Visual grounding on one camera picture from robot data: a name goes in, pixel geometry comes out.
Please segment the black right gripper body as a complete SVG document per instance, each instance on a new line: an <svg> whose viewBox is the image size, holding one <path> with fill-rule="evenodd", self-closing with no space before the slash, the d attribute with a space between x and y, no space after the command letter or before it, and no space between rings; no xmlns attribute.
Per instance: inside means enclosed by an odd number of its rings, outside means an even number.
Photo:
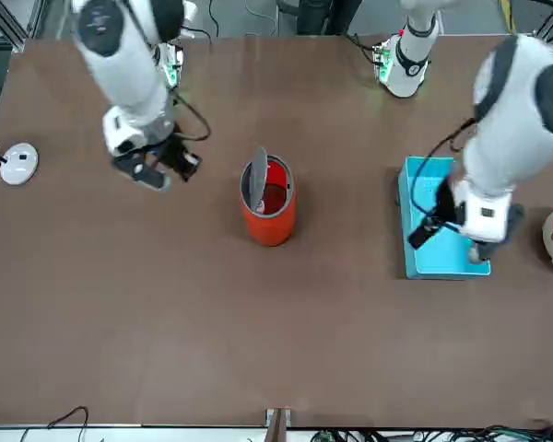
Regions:
<svg viewBox="0 0 553 442"><path fill-rule="evenodd" d="M146 162L143 153L113 157L112 166L126 178L157 192L166 190L171 184L165 172Z"/></svg>

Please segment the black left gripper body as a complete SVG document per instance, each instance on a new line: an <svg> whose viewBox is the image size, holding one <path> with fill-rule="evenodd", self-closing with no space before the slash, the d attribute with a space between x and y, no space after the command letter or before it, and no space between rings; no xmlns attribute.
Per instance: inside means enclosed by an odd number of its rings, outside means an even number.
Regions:
<svg viewBox="0 0 553 442"><path fill-rule="evenodd" d="M486 242L481 245L481 261L489 261L495 251L501 246L506 245L514 234L514 231L523 222L525 209L521 204L513 204L509 208L506 236L500 242Z"/></svg>

